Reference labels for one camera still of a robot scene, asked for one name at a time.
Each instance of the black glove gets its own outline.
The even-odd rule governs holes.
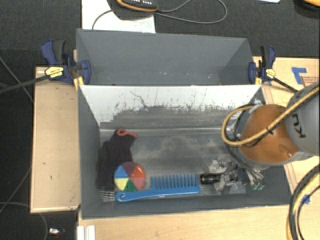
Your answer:
[[[136,134],[120,128],[114,132],[110,140],[102,144],[96,162],[95,186],[97,189],[114,190],[116,169],[124,162],[132,162],[130,147],[136,138]]]

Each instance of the comb teeth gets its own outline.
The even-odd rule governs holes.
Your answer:
[[[197,186],[197,178],[193,174],[152,176],[151,183],[157,190],[188,188]]]

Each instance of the wire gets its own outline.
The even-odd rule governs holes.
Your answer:
[[[184,7],[186,4],[188,4],[189,2],[191,2],[192,0],[187,0],[185,1],[183,4],[179,5],[178,7],[174,8],[174,9],[170,9],[170,10],[157,10],[157,12],[155,12],[155,15],[160,15],[163,17],[167,17],[170,19],[174,19],[174,20],[178,20],[178,21],[182,21],[182,22],[188,22],[188,23],[195,23],[195,24],[215,24],[215,23],[219,23],[222,22],[228,15],[228,9],[226,4],[221,1],[221,0],[217,0],[224,8],[224,16],[221,19],[218,20],[214,20],[214,21],[196,21],[196,20],[190,20],[190,19],[185,19],[185,18],[179,18],[179,17],[175,17],[175,16],[170,16],[170,15],[166,15],[166,13],[172,13],[175,12],[177,10],[179,10],[180,8]]]
[[[304,206],[304,204],[306,203],[307,199],[309,199],[318,189],[320,189],[320,185],[318,185],[310,194],[308,194],[307,196],[303,197],[303,201],[300,203],[299,207],[298,207],[298,211],[297,211],[297,215],[296,215],[296,226],[297,226],[297,229],[298,229],[298,233],[299,233],[299,236],[302,240],[304,240],[304,237],[301,233],[301,230],[300,230],[300,212],[301,212],[301,209],[302,207]]]
[[[20,80],[16,77],[16,75],[12,72],[12,70],[8,67],[8,65],[4,62],[4,60],[1,58],[0,56],[0,62],[4,65],[4,67],[6,68],[6,70],[11,74],[11,76],[13,76],[13,78],[19,83],[21,84]],[[30,101],[32,102],[32,104],[34,103],[34,99],[32,98],[32,96],[30,95],[30,93],[27,91],[27,89],[25,87],[23,87],[24,92],[26,93],[26,95],[29,97]]]
[[[9,203],[0,202],[0,205],[3,205],[3,204],[30,208],[29,205],[27,205],[25,203],[21,203],[21,202],[9,202]],[[48,223],[46,221],[46,218],[41,213],[38,213],[38,214],[40,215],[41,219],[43,220],[43,224],[45,227],[45,233],[44,233],[43,240],[46,240],[48,237]]]
[[[94,30],[94,29],[95,29],[95,25],[96,25],[97,21],[98,21],[102,16],[104,16],[104,15],[110,13],[110,12],[112,12],[112,10],[106,10],[105,12],[101,13],[98,17],[96,17],[95,20],[94,20],[94,22],[93,22],[93,24],[92,24],[91,30]]]
[[[315,182],[319,180],[319,171],[320,165],[318,164],[303,177],[298,186],[295,188],[294,193],[291,197],[287,220],[287,229],[290,229],[293,240],[299,239],[295,220],[297,215],[296,211],[299,207],[299,201],[303,199],[306,193],[310,192],[311,187],[314,186]]]
[[[24,183],[24,181],[26,180],[26,178],[28,177],[29,173],[31,171],[31,166],[29,167],[28,171],[26,172],[26,174],[24,175],[23,179],[21,180],[20,184],[17,186],[17,188],[15,189],[15,191],[13,191],[12,195],[9,197],[9,199],[4,203],[4,205],[2,206],[2,208],[0,209],[0,214],[3,212],[3,210],[6,208],[7,204],[11,201],[11,199],[14,197],[14,195],[17,193],[17,191],[20,189],[20,187],[22,186],[22,184]]]
[[[288,116],[290,116],[291,113],[293,113],[295,110],[297,110],[301,105],[303,105],[305,102],[307,102],[309,99],[315,97],[319,94],[319,86],[317,85],[315,88],[313,88],[309,93],[307,93],[305,96],[300,98],[296,103],[294,103],[291,107],[289,107],[285,112],[283,112],[280,116],[278,116],[272,123],[270,123],[265,129],[261,130],[260,132],[256,133],[255,135],[248,137],[243,140],[239,141],[232,141],[228,139],[228,136],[226,135],[225,129],[228,124],[229,119],[236,113],[240,111],[246,111],[254,106],[248,105],[245,107],[240,107],[229,113],[226,118],[224,119],[221,127],[221,137],[225,143],[227,143],[230,146],[241,146],[244,144],[248,144],[252,141],[259,140],[260,138],[263,138],[266,136],[270,131],[274,130],[276,127],[278,127]]]
[[[11,199],[14,197],[14,195],[17,193],[17,191],[20,189],[20,187],[22,186],[22,184],[25,182],[26,178],[28,177],[29,173],[31,172],[31,166],[29,167],[28,171],[26,172],[26,174],[24,175],[23,179],[21,180],[20,184],[16,187],[16,189],[13,191],[13,193],[11,194],[11,196],[8,198],[8,200],[6,202],[0,202],[0,205],[3,205],[2,208],[0,209],[0,215],[1,213],[4,211],[4,209],[8,206],[8,205],[17,205],[17,206],[23,206],[23,207],[27,207],[29,208],[29,205],[21,203],[21,202],[11,202]],[[48,224],[46,221],[46,218],[39,213],[39,215],[41,216],[44,226],[45,226],[45,235],[44,235],[44,240],[47,239],[48,237]]]

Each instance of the blue clamp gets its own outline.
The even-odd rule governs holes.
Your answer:
[[[77,71],[78,76],[79,73],[82,72],[80,76],[83,78],[83,83],[88,85],[92,73],[89,61],[82,60],[80,66],[78,66],[74,58],[64,52],[65,43],[64,40],[49,39],[40,46],[42,56],[48,66],[60,66],[63,68],[63,71],[59,76],[54,78],[49,76],[49,80],[58,80],[73,85],[75,77],[71,72]]]
[[[250,84],[264,83],[274,78],[272,67],[276,60],[276,50],[269,45],[268,49],[264,45],[260,46],[262,60],[259,60],[259,67],[255,62],[250,62],[248,66],[248,78]]]

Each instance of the wooden board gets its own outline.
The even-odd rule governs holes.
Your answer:
[[[43,68],[36,69],[42,76]],[[75,210],[80,204],[74,86],[49,81],[35,85],[31,213]]]

